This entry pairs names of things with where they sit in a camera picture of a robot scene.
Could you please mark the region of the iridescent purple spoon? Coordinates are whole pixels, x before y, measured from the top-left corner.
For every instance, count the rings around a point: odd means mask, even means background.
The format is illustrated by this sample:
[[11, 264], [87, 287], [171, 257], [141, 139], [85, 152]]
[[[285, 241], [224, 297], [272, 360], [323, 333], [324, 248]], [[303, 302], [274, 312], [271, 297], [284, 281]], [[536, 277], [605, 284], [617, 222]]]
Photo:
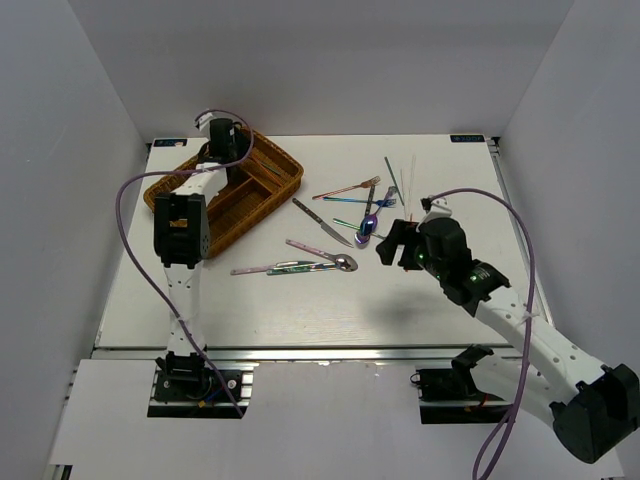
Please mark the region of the iridescent purple spoon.
[[383, 207], [379, 206], [374, 210], [368, 210], [362, 219], [355, 233], [355, 242], [358, 248], [364, 248], [371, 240], [378, 226], [378, 216]]

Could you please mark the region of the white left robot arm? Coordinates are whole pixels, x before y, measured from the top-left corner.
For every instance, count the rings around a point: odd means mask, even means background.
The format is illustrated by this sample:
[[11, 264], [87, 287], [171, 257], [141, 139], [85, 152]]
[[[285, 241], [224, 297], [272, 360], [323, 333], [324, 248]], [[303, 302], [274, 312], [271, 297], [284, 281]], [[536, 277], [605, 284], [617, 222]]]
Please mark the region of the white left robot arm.
[[202, 262], [212, 242], [207, 207], [229, 184], [237, 162], [252, 147], [251, 138], [241, 137], [241, 125], [223, 117], [219, 110], [200, 114], [195, 125], [207, 135], [206, 149], [182, 185], [155, 196], [153, 241], [171, 303], [166, 359], [160, 365], [163, 369], [174, 363], [185, 366], [176, 384], [191, 399], [205, 396], [212, 378], [206, 369], [187, 365], [190, 361], [198, 363], [206, 347], [199, 310]]

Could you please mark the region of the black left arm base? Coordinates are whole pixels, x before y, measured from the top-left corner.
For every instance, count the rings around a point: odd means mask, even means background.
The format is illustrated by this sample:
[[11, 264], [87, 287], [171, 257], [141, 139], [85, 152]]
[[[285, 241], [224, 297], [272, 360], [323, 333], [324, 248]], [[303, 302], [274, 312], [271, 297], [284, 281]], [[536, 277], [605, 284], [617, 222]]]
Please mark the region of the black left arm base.
[[187, 357], [170, 352], [155, 359], [156, 370], [147, 408], [148, 418], [240, 419], [226, 390], [246, 412], [252, 373], [222, 369], [221, 378], [197, 353]]

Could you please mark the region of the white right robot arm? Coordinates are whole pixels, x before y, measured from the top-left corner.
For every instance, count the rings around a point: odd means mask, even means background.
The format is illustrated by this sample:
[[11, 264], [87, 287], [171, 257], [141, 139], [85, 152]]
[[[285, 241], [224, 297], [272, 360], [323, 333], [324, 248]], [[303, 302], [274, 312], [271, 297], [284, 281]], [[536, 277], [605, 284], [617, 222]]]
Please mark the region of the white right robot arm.
[[638, 429], [638, 375], [624, 364], [606, 365], [546, 321], [529, 318], [507, 277], [473, 258], [457, 221], [397, 220], [376, 252], [386, 266], [428, 272], [452, 303], [528, 358], [521, 405], [575, 458], [594, 464]]

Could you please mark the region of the clear white chopstick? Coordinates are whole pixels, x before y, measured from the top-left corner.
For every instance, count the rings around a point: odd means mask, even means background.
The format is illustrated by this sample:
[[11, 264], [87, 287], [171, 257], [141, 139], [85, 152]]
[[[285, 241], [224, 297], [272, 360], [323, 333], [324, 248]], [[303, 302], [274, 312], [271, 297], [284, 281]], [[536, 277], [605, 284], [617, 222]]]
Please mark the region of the clear white chopstick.
[[415, 178], [415, 169], [416, 169], [416, 154], [412, 154], [411, 164], [410, 164], [410, 175], [409, 175], [409, 186], [408, 186], [408, 201], [409, 201], [409, 210], [411, 211], [412, 200], [413, 200], [413, 186], [414, 186], [414, 178]]

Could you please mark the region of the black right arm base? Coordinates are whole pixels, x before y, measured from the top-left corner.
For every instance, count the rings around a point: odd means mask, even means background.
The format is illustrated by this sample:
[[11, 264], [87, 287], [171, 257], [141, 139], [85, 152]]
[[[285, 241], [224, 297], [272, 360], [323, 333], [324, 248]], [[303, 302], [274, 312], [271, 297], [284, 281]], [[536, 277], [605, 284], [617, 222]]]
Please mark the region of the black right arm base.
[[511, 405], [454, 378], [452, 369], [419, 369], [410, 376], [417, 388], [423, 425], [496, 424]]

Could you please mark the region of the dark handled silver spoon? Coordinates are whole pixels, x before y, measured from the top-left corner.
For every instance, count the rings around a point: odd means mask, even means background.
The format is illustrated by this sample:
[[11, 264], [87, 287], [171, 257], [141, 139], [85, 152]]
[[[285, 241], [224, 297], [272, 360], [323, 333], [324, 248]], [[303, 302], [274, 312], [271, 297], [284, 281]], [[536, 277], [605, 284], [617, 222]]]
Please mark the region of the dark handled silver spoon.
[[395, 206], [396, 200], [394, 199], [397, 188], [395, 186], [390, 186], [385, 196], [381, 200], [375, 199], [375, 190], [376, 186], [373, 185], [369, 188], [366, 207], [365, 207], [365, 216], [376, 215], [382, 208], [391, 208]]

